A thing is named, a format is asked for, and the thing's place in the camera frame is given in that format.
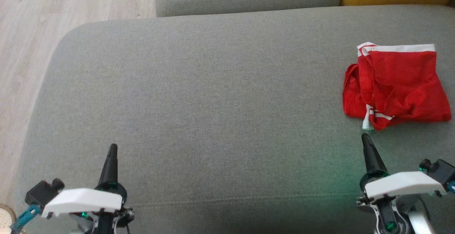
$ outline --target robotic arm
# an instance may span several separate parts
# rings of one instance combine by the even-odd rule
[[[127,191],[118,182],[117,145],[107,153],[98,186],[95,189],[67,189],[59,179],[52,184],[41,181],[27,192],[29,208],[11,225],[11,234],[18,234],[35,216],[47,219],[68,214],[78,223],[72,234],[115,234],[134,220],[132,208],[124,208]]]
[[[368,134],[362,135],[367,173],[360,181],[363,196],[357,199],[361,209],[376,216],[376,234],[434,234],[427,212],[416,210],[421,194],[442,197],[455,192],[455,167],[442,159],[425,159],[420,172],[390,175]]]

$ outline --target green led light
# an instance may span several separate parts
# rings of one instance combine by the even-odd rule
[[[395,222],[388,222],[385,225],[385,229],[387,229],[387,231],[389,231],[389,232],[391,232],[392,230],[394,230],[396,228],[397,228],[397,224]]]

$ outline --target red cloth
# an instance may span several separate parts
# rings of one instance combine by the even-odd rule
[[[348,116],[364,119],[364,129],[452,118],[436,74],[434,45],[364,43],[357,48],[359,62],[344,76],[343,109]]]

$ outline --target gray couch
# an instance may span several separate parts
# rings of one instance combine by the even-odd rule
[[[158,15],[291,9],[86,24],[55,50],[23,149],[16,210],[38,181],[95,187],[119,145],[138,233],[371,233],[355,207],[361,120],[344,115],[356,46],[434,43],[455,105],[455,10],[339,0],[157,0]],[[295,9],[304,6],[332,6]],[[452,123],[372,133],[392,172],[455,163]],[[454,197],[424,197],[439,233]],[[68,233],[68,218],[28,233]]]

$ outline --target wooden floor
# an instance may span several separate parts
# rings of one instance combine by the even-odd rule
[[[88,22],[151,17],[154,0],[0,0],[0,203],[11,204],[27,126],[60,39]]]

